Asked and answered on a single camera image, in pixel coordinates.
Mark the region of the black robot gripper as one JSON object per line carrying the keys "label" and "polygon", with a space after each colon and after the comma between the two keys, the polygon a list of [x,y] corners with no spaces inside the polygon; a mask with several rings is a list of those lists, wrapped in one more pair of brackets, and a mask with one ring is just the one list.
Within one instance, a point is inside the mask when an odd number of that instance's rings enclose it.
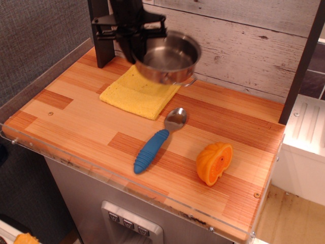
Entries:
{"label": "black robot gripper", "polygon": [[164,38],[166,17],[144,9],[142,1],[110,1],[112,14],[95,17],[91,24],[99,39],[116,40],[131,64],[143,60],[147,53],[147,39]]}

